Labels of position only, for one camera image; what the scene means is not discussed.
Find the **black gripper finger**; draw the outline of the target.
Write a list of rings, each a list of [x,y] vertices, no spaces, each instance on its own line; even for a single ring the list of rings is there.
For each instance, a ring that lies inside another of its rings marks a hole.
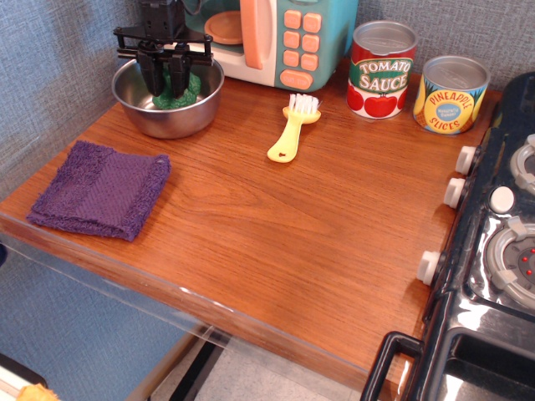
[[[189,87],[191,60],[183,55],[173,56],[168,62],[172,93],[180,98]]]
[[[140,65],[140,71],[149,92],[155,97],[160,96],[165,87],[163,54],[146,53],[139,50],[137,63]]]

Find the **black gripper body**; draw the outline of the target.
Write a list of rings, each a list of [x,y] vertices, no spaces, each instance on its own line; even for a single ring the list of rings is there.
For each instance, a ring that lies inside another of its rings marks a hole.
[[[139,65],[168,63],[184,58],[190,65],[212,66],[212,38],[194,31],[185,23],[149,18],[141,25],[115,28],[120,58],[135,60]]]

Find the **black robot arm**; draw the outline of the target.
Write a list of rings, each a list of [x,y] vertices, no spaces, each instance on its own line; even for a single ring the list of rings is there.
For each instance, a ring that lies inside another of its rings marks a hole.
[[[141,1],[140,25],[114,29],[118,57],[139,64],[154,96],[164,92],[164,72],[169,74],[174,97],[180,98],[189,87],[191,67],[213,64],[212,36],[186,26],[186,15],[199,10],[188,10],[182,1]]]

